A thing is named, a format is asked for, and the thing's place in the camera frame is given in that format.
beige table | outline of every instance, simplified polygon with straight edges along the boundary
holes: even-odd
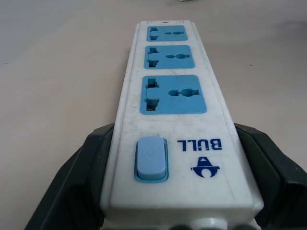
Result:
[[[195,22],[237,123],[307,170],[304,0],[0,1],[0,229],[22,229],[60,166],[114,122],[135,25]]]

power strip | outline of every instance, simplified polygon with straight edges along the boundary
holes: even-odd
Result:
[[[190,21],[137,25],[100,207],[115,226],[226,230],[263,201]]]

white plastic casing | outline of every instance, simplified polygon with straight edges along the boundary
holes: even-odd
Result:
[[[146,41],[147,27],[183,25],[187,41]],[[189,45],[195,62],[192,69],[145,69],[146,46]],[[144,115],[140,113],[142,78],[152,75],[196,75],[207,105],[203,114]],[[137,141],[145,136],[167,140],[169,178],[146,184],[134,179]],[[194,151],[178,140],[221,140],[221,150]],[[204,178],[195,167],[207,157],[217,174]],[[263,201],[241,147],[213,69],[195,24],[190,21],[141,22],[136,27],[120,97],[104,178],[100,207],[115,226],[173,226],[207,223],[220,229],[251,221]]]

scratch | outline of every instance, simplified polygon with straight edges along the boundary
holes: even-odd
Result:
[[[222,156],[220,156],[220,158],[221,158],[221,162],[222,162],[223,168],[225,169],[225,165],[224,165]],[[234,195],[234,193],[233,193],[233,191],[232,191],[232,189],[231,189],[230,183],[229,183],[229,181],[228,181],[227,174],[226,174],[226,181],[227,181],[228,187],[229,187],[229,189],[230,189],[231,196],[232,196],[233,200],[236,201],[235,195]]]

light blue switch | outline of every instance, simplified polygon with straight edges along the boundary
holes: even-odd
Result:
[[[137,146],[136,169],[142,180],[161,180],[166,175],[164,139],[143,137]]]

